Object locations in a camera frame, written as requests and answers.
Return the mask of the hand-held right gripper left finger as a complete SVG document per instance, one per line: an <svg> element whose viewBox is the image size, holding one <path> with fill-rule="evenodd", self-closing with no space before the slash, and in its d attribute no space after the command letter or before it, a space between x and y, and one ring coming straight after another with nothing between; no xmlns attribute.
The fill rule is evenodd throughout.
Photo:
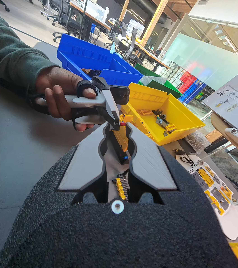
<svg viewBox="0 0 238 268"><path fill-rule="evenodd" d="M58 186L59 191L82 191L104 174L108 134L109 123L105 122L77 145Z"/></svg>

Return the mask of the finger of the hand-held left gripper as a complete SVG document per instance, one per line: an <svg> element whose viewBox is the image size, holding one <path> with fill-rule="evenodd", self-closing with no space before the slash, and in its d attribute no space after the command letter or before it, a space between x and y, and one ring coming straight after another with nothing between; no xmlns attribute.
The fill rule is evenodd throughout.
<svg viewBox="0 0 238 268"><path fill-rule="evenodd" d="M109 89L102 90L105 98L105 107L102 112L104 119L113 127L114 122L120 122L119 110Z"/></svg>

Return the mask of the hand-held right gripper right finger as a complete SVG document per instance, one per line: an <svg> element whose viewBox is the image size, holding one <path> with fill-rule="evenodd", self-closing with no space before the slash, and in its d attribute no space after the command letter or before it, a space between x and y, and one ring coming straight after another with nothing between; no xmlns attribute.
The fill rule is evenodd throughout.
<svg viewBox="0 0 238 268"><path fill-rule="evenodd" d="M158 145L132 123L126 123L130 170L135 178L157 191L176 191L177 186Z"/></svg>

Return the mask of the lego instruction booklet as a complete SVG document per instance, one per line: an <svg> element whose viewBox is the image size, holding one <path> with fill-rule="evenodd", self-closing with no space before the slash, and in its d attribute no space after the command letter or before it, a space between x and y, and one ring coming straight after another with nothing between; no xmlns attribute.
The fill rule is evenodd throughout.
<svg viewBox="0 0 238 268"><path fill-rule="evenodd" d="M205 98L202 104L238 129L238 75Z"/></svg>

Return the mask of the person's left forearm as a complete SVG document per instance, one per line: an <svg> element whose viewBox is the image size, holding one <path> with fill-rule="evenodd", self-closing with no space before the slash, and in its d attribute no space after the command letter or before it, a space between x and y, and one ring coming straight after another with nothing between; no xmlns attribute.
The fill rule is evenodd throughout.
<svg viewBox="0 0 238 268"><path fill-rule="evenodd" d="M59 67L40 50L26 45L0 16L0 85L25 97L36 93L41 71Z"/></svg>

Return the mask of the yellow lego robot model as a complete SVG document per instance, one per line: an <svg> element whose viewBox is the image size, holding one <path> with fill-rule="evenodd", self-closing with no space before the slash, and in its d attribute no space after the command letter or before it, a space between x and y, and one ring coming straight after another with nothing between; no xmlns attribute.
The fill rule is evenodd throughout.
<svg viewBox="0 0 238 268"><path fill-rule="evenodd" d="M145 135L148 136L151 140L154 137L151 135L148 127L143 122L141 115L139 114L136 119L134 119L134 115L121 114L119 116L120 122L130 122L140 131L145 130ZM110 141L115 150L115 153L118 157L119 162L124 165L127 164L130 156L127 155L127 146L128 146L128 137L126 135L126 126L120 126L119 131L110 131Z"/></svg>

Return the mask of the grey ribbed lego subassembly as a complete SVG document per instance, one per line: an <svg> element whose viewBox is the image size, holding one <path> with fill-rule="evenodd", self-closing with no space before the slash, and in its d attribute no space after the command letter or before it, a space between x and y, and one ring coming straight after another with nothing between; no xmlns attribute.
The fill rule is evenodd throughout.
<svg viewBox="0 0 238 268"><path fill-rule="evenodd" d="M116 178L112 179L113 184L116 185L118 196L121 200L129 202L128 191L130 190L130 186L128 184L128 172L129 169L125 170L122 173L118 173Z"/></svg>

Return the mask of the tan and blue lego parts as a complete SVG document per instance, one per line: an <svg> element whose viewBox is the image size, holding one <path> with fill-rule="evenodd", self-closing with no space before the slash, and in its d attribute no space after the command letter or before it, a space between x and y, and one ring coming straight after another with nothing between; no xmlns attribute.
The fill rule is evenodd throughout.
<svg viewBox="0 0 238 268"><path fill-rule="evenodd" d="M94 77L94 76L99 76L101 74L101 70L98 69L85 69L85 68L81 68L81 70L87 74L89 77Z"/></svg>

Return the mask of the black lego parts cluster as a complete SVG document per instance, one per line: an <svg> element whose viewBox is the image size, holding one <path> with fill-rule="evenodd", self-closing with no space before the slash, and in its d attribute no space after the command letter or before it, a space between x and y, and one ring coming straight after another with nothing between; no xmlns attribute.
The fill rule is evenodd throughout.
<svg viewBox="0 0 238 268"><path fill-rule="evenodd" d="M163 114L162 112L162 110L151 110L153 113L154 113L154 115L156 115L157 116L157 119L161 119L161 120L163 120L167 125L168 124L170 124L170 122L166 119L166 115L165 114Z"/></svg>

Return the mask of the person's left hand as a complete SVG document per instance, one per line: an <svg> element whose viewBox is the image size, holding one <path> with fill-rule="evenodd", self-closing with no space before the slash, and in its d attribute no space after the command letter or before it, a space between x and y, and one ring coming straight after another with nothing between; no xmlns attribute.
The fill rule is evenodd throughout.
<svg viewBox="0 0 238 268"><path fill-rule="evenodd" d="M73 110L65 95L77 95L77 84L82 80L78 75L59 67L49 67L40 72L35 86L38 93L43 93L50 115L70 121Z"/></svg>

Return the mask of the green plastic bin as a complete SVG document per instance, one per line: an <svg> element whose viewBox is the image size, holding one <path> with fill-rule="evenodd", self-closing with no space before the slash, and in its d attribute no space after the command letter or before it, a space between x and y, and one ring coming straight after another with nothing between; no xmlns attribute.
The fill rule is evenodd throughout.
<svg viewBox="0 0 238 268"><path fill-rule="evenodd" d="M164 84L161 84L155 80L152 80L146 86L166 92L167 94L171 94L176 99L179 99L182 96L182 93L178 91L178 89L174 87L169 81L166 81Z"/></svg>
<svg viewBox="0 0 238 268"><path fill-rule="evenodd" d="M144 66L142 66L140 64L136 64L134 68L144 76L161 77L160 75L158 75L155 72L145 68Z"/></svg>

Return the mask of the blue plastic bin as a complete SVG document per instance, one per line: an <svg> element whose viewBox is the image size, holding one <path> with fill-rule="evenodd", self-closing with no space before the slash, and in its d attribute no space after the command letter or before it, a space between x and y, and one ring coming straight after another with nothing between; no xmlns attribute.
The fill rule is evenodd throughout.
<svg viewBox="0 0 238 268"><path fill-rule="evenodd" d="M100 70L109 85L128 86L138 83L143 75L116 53L110 50L63 34L57 50L62 67L85 80L91 78L82 69Z"/></svg>

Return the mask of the small bubble wrap piece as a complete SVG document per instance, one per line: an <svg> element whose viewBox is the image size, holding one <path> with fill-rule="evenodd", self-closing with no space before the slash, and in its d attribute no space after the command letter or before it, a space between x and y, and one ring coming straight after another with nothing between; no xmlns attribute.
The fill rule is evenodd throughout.
<svg viewBox="0 0 238 268"><path fill-rule="evenodd" d="M184 138L194 149L197 155L200 155L205 148L211 146L211 142L198 130L193 133L190 133Z"/></svg>

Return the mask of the yellow plastic bin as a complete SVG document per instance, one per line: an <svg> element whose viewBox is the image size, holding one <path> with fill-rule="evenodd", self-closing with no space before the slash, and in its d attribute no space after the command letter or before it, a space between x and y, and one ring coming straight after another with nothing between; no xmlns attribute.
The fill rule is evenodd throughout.
<svg viewBox="0 0 238 268"><path fill-rule="evenodd" d="M132 115L132 124L158 145L162 146L180 139L205 126L173 95L144 85L130 83L130 97L126 105L121 106L125 115ZM171 133L156 123L157 115L154 113L142 115L140 111L162 111L170 125L174 125Z"/></svg>

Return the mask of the stack of coloured crates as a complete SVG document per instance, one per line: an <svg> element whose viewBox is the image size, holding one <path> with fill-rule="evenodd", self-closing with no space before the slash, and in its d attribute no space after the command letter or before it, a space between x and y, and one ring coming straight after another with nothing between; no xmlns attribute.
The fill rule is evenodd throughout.
<svg viewBox="0 0 238 268"><path fill-rule="evenodd" d="M179 97L180 102L188 105L196 96L200 95L206 86L207 84L185 71L180 77L180 83L177 86L178 91L181 93Z"/></svg>

